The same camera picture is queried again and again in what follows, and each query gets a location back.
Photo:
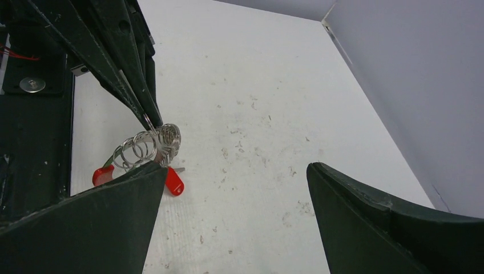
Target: red wire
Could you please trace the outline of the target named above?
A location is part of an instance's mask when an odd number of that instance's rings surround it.
[[[0,48],[2,48],[2,47],[5,50],[0,50],[0,54],[6,54],[9,57],[18,58],[18,59],[24,59],[24,60],[30,60],[30,61],[38,61],[38,60],[40,60],[40,58],[38,58],[38,57],[34,57],[34,56],[27,57],[27,56],[24,56],[24,55],[15,53],[11,48],[9,48],[7,46],[4,46],[2,43],[0,43]]]

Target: white wall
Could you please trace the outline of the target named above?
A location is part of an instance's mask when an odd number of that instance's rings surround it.
[[[483,14],[482,0],[338,0],[326,19],[434,205],[480,217]]]
[[[336,0],[216,0],[321,21]]]

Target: round metal disc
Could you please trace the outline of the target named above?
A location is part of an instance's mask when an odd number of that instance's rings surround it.
[[[26,77],[20,81],[18,86],[25,92],[36,93],[45,88],[45,81],[37,77]]]

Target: red tip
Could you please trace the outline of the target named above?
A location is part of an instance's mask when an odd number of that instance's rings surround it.
[[[94,174],[92,175],[92,184],[97,187],[112,181],[113,170],[114,166],[112,164],[107,167],[98,168],[96,171],[94,171]]]
[[[168,167],[168,175],[165,186],[167,186],[168,190],[173,194],[173,196],[182,194],[183,190],[185,189],[185,185],[183,184],[182,180],[171,167]]]

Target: white surface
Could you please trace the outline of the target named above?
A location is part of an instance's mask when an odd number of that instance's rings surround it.
[[[162,198],[144,273],[328,273],[311,162],[431,207],[321,23],[208,0],[140,5],[160,111],[182,131],[172,166],[187,169],[184,193]],[[91,75],[76,81],[73,193],[142,129]]]

